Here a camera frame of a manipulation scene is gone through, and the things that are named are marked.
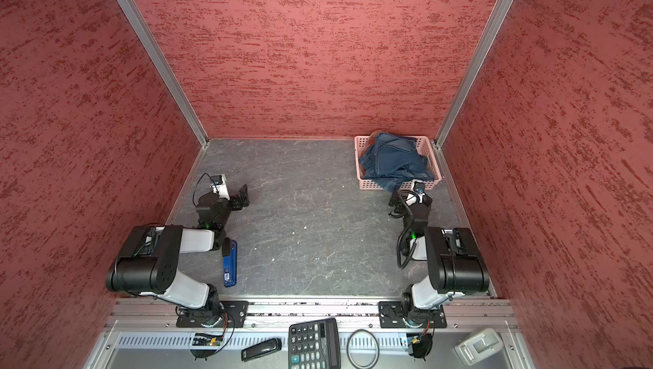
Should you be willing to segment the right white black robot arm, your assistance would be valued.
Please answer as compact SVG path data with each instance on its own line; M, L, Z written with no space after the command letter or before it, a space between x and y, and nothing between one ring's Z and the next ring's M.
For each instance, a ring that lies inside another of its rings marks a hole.
M489 272L473 233L468 228L430 226L432 199L425 192L396 190L389 217L402 220L396 241L396 264L401 270L413 261L427 264L427 275L409 285L399 302L379 305L384 328L444 328L443 305L460 297L487 292Z

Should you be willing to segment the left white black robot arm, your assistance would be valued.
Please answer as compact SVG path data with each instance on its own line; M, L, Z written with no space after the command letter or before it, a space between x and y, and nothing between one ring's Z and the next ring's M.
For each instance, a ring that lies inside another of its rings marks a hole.
M179 270L179 258L188 253L218 252L223 258L224 285L236 285L237 243L225 225L231 213L249 206L248 187L226 197L219 184L195 204L198 226L176 224L136 226L122 245L105 277L111 292L153 297L176 307L179 328L235 328L241 326L219 299L217 287L199 282Z

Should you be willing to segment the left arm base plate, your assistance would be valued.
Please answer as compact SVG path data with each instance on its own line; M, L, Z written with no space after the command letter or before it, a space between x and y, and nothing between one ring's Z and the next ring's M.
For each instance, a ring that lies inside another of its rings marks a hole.
M248 314L249 302L227 300L219 303L217 312L210 308L189 309L178 306L176 309L177 328L242 328Z

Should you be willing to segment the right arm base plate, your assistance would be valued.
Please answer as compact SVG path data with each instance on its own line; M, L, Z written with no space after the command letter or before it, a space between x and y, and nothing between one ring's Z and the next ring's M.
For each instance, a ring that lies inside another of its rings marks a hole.
M378 304L381 328L442 329L447 327L444 309L408 309L399 301Z

